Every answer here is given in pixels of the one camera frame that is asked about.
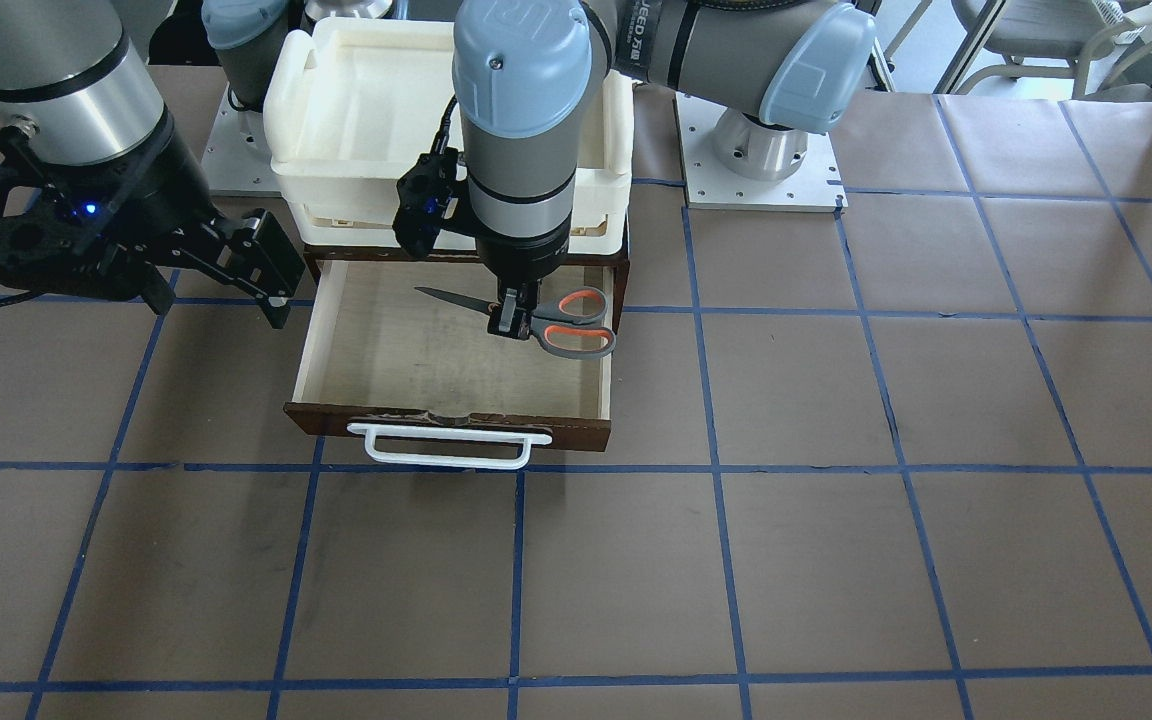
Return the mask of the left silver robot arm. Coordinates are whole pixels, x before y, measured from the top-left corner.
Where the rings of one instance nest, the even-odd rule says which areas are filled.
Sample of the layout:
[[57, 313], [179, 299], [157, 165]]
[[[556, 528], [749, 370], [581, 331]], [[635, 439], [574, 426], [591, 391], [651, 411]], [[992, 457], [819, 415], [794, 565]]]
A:
[[867, 69], [850, 1], [463, 1], [450, 78], [467, 150], [467, 236], [497, 278], [488, 331], [524, 338], [566, 258], [579, 138], [609, 74], [776, 129], [828, 132]]

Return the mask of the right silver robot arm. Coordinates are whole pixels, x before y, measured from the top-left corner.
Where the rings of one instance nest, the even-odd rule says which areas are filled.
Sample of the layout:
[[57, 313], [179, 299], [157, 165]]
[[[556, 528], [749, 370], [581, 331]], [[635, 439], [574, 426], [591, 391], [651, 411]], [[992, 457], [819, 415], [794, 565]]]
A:
[[175, 300], [164, 266], [247, 293], [287, 323], [305, 273], [268, 210], [225, 217], [108, 1], [0, 1], [0, 285]]

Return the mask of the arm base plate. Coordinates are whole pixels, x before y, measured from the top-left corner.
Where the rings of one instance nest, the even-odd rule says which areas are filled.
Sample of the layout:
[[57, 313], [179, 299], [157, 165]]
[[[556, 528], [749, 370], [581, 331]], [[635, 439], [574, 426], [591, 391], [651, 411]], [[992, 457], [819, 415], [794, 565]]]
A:
[[846, 209], [844, 182], [828, 136], [772, 129], [689, 94], [677, 94], [675, 106], [691, 209]]
[[242, 109], [225, 88], [212, 123], [202, 168], [214, 197], [276, 197], [271, 151], [260, 111]]

